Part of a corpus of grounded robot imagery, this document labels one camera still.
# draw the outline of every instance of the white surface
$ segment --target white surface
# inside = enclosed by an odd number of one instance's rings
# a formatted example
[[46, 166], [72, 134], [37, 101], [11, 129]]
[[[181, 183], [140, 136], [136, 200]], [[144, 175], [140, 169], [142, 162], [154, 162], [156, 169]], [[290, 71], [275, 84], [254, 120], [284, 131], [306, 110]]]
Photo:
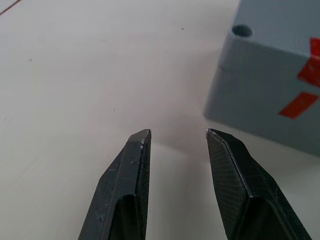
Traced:
[[246, 144], [319, 239], [319, 159], [203, 117], [237, 2], [23, 0], [0, 16], [0, 239], [77, 239], [100, 176], [145, 128], [147, 239], [226, 239], [208, 127]]

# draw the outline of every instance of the black plastic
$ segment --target black plastic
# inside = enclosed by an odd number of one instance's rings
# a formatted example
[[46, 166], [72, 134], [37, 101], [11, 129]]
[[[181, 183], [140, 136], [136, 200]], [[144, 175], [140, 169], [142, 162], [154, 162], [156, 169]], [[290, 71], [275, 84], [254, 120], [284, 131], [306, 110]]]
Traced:
[[310, 240], [276, 181], [230, 134], [208, 129], [214, 191], [228, 240]]
[[99, 180], [79, 240], [145, 240], [151, 132], [133, 134]]

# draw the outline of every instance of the white table surface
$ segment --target white table surface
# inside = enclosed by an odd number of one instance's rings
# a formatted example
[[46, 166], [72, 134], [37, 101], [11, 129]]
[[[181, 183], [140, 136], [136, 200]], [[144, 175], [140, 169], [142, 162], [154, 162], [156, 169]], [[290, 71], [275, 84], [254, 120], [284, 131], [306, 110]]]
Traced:
[[[1, 0], [1, 10], [13, 0]], [[320, 159], [203, 117], [238, 0], [23, 0], [0, 16], [0, 239], [78, 238], [152, 129], [147, 240], [225, 240], [205, 138], [233, 134], [320, 238]]]

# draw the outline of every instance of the gray plastic block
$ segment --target gray plastic block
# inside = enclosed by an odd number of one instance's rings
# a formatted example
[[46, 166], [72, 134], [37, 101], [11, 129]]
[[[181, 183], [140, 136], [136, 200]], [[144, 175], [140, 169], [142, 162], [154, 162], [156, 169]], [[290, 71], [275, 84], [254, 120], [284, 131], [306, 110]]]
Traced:
[[320, 95], [319, 86], [298, 77], [311, 57], [319, 62], [320, 77], [320, 56], [312, 56], [310, 46], [311, 38], [320, 38], [319, 9], [318, 0], [242, 0], [205, 116], [320, 155], [320, 99], [296, 117], [280, 114], [301, 93]]

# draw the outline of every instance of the hole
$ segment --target hole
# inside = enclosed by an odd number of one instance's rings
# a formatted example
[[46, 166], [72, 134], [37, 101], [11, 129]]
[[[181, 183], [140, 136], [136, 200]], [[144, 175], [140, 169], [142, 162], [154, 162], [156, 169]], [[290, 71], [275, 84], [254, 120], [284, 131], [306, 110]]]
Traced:
[[234, 35], [242, 37], [242, 38], [249, 38], [252, 36], [253, 32], [251, 30], [251, 28], [247, 25], [235, 25], [232, 28], [232, 32], [234, 33]]

